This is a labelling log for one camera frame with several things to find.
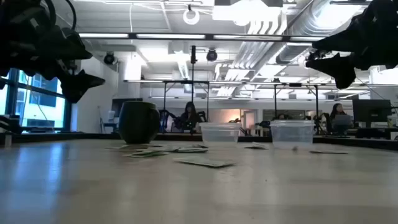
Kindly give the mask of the dark mug yellow inside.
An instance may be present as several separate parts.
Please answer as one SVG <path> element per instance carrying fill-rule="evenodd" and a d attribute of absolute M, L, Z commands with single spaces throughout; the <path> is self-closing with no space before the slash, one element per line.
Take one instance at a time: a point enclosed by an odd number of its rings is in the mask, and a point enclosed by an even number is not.
<path fill-rule="evenodd" d="M 119 134 L 128 144 L 147 144 L 157 135 L 160 114 L 156 105 L 143 101 L 126 101 L 119 114 Z"/>

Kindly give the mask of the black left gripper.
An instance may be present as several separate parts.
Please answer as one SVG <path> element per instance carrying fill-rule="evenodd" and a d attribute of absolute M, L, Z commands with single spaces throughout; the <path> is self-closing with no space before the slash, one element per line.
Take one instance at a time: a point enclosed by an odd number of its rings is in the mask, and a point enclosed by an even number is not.
<path fill-rule="evenodd" d="M 58 78 L 62 94 L 70 103 L 78 103 L 88 89 L 105 83 L 105 79 L 81 70 L 75 71 L 78 59 L 90 59 L 80 35 L 71 28 L 30 18 L 13 22 L 17 37 L 12 41 L 12 62 L 29 75 L 39 73 L 46 79 Z"/>

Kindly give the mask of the black ceiling spotlight cluster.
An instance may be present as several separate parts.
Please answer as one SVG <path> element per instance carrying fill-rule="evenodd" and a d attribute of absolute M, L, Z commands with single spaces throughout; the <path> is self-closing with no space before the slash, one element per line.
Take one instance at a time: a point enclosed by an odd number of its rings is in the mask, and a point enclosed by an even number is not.
<path fill-rule="evenodd" d="M 327 51 L 319 50 L 319 49 L 310 51 L 310 53 L 309 53 L 309 55 L 308 55 L 308 57 L 307 57 L 307 61 L 322 59 L 322 58 L 325 57 L 325 55 L 326 55 L 327 53 L 328 53 Z"/>

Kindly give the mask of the dark wall screen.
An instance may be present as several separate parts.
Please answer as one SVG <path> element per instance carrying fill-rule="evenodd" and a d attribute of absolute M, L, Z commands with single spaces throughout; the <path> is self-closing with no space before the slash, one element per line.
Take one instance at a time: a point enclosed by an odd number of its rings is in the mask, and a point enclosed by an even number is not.
<path fill-rule="evenodd" d="M 118 118 L 121 112 L 123 103 L 127 101 L 143 101 L 142 98 L 114 98 L 112 99 L 111 110 L 114 111 L 114 117 Z"/>

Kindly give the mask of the person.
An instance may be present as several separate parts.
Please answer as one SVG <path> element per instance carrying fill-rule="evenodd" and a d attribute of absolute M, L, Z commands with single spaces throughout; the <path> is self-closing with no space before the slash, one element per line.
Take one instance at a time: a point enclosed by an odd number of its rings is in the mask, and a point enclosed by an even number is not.
<path fill-rule="evenodd" d="M 333 126 L 332 120 L 334 119 L 334 117 L 337 114 L 346 114 L 343 109 L 343 105 L 340 103 L 336 103 L 333 105 L 333 109 L 330 114 L 331 132 L 332 132 L 332 134 L 339 135 L 339 136 L 346 135 L 349 128 L 352 127 L 353 124 L 351 126 Z"/>
<path fill-rule="evenodd" d="M 192 134 L 197 132 L 199 123 L 201 123 L 201 119 L 192 101 L 185 105 L 184 112 L 175 119 L 175 127 L 177 129 L 181 132 L 189 130 Z"/>

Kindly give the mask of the long ceiling light strip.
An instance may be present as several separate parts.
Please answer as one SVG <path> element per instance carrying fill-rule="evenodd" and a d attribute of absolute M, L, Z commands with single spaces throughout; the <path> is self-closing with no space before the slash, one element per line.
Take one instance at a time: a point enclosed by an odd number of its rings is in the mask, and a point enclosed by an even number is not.
<path fill-rule="evenodd" d="M 79 33 L 82 39 L 118 40 L 204 40 L 243 42 L 292 42 L 311 43 L 325 36 L 310 35 L 251 35 L 251 34 L 183 34 L 183 33 Z"/>

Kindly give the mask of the large glass window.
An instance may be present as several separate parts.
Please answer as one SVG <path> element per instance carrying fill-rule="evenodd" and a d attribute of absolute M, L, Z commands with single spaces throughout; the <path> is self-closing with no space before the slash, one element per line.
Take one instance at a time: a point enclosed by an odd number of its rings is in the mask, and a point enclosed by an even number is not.
<path fill-rule="evenodd" d="M 4 82 L 0 88 L 0 115 L 16 116 L 25 132 L 70 129 L 71 104 L 62 95 L 57 78 L 30 77 L 12 68 L 0 81 Z"/>

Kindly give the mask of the black background rig frame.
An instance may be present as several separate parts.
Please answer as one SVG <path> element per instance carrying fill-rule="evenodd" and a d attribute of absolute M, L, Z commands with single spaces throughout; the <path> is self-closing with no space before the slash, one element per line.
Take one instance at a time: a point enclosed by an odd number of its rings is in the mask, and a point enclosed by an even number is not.
<path fill-rule="evenodd" d="M 199 84 L 200 86 L 201 85 L 206 85 L 207 86 L 207 89 L 205 89 L 205 92 L 207 93 L 207 96 L 206 96 L 206 103 L 207 103 L 207 105 L 206 105 L 206 109 L 207 109 L 206 114 L 207 114 L 207 117 L 206 118 L 208 119 L 209 91 L 210 91 L 210 82 L 209 81 L 201 81 L 201 80 L 195 81 L 194 78 L 192 77 L 191 80 L 164 80 L 163 83 L 164 83 L 164 95 L 163 95 L 163 110 L 164 111 L 165 111 L 165 107 L 166 107 L 166 97 L 167 97 L 167 92 L 168 92 L 167 85 L 169 83 L 172 84 L 171 88 L 176 83 L 183 84 L 183 85 L 191 85 L 191 91 L 192 91 L 191 92 L 191 98 L 190 98 L 191 102 L 194 102 L 194 93 L 195 93 L 194 86 L 195 86 L 195 84 Z"/>
<path fill-rule="evenodd" d="M 318 98 L 318 85 L 317 84 L 309 84 L 309 83 L 273 83 L 272 84 L 274 87 L 274 115 L 275 117 L 278 117 L 277 113 L 277 87 L 280 86 L 287 86 L 291 88 L 299 88 L 299 87 L 306 87 L 313 95 L 315 95 L 315 112 L 316 112 L 316 118 L 320 117 L 319 113 L 319 98 Z"/>

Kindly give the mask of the black computer monitor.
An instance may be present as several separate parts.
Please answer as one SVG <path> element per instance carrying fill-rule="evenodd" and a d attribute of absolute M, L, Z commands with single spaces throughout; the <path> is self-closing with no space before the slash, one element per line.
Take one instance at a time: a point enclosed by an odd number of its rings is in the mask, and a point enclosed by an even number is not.
<path fill-rule="evenodd" d="M 371 123 L 387 122 L 392 114 L 389 100 L 352 100 L 354 121 L 365 122 L 370 128 Z"/>

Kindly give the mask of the black tripod stand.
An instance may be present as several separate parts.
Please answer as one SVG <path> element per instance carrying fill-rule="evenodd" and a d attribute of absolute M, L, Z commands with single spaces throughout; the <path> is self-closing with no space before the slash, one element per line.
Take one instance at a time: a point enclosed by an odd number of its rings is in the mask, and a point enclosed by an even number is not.
<path fill-rule="evenodd" d="M 196 61 L 197 61 L 197 58 L 196 58 L 196 46 L 193 45 L 191 47 L 191 59 L 190 59 L 190 63 L 192 65 L 192 95 L 191 95 L 191 102 L 192 103 L 193 103 L 193 97 L 194 97 L 194 93 L 195 93 L 195 89 L 194 89 L 194 86 L 195 86 L 195 84 L 194 84 L 194 71 L 195 71 L 195 63 L 196 63 Z M 192 115 L 194 117 L 194 119 L 193 119 L 194 124 L 191 127 L 190 134 L 194 133 L 194 130 L 196 129 L 196 126 L 198 124 L 195 110 L 193 110 Z"/>

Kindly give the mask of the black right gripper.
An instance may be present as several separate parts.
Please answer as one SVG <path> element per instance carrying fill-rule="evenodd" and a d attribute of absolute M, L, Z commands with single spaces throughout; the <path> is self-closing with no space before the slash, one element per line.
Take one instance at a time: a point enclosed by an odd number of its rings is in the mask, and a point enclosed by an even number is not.
<path fill-rule="evenodd" d="M 337 89 L 348 88 L 354 82 L 354 68 L 367 70 L 383 65 L 392 69 L 398 66 L 398 12 L 380 19 L 373 16 L 371 20 L 360 14 L 352 18 L 350 27 L 312 43 L 317 50 L 352 52 L 349 56 L 336 54 L 306 62 L 307 67 L 334 78 Z"/>

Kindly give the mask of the clear round plastic container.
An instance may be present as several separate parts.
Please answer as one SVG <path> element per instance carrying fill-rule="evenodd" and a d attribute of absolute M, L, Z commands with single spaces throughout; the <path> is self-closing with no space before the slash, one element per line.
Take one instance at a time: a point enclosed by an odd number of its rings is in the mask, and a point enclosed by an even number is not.
<path fill-rule="evenodd" d="M 209 147 L 233 146 L 238 142 L 240 123 L 200 123 L 204 144 Z"/>
<path fill-rule="evenodd" d="M 313 146 L 314 122 L 284 119 L 270 123 L 272 144 L 278 149 L 309 149 Z"/>

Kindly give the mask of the open laptop computer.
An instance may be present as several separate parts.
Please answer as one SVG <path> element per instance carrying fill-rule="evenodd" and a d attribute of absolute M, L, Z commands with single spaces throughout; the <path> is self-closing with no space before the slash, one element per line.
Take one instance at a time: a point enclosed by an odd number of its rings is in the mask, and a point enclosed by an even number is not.
<path fill-rule="evenodd" d="M 333 126 L 351 126 L 351 116 L 348 114 L 337 114 L 332 120 Z"/>

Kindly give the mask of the black aluminium rig frame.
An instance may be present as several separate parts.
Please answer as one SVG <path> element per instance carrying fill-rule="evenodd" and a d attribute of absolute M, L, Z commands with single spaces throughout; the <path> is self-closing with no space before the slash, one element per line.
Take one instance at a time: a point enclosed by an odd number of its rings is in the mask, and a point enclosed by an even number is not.
<path fill-rule="evenodd" d="M 9 134 L 0 133 L 0 145 L 3 145 L 6 136 L 10 136 L 12 143 L 66 141 L 75 139 L 102 139 L 120 140 L 117 134 L 90 134 L 90 133 L 35 133 L 35 134 Z M 201 141 L 199 135 L 158 134 L 155 141 Z M 398 141 L 385 139 L 357 139 L 357 138 L 324 138 L 315 136 L 314 144 L 335 144 L 340 146 L 367 147 L 398 152 Z"/>

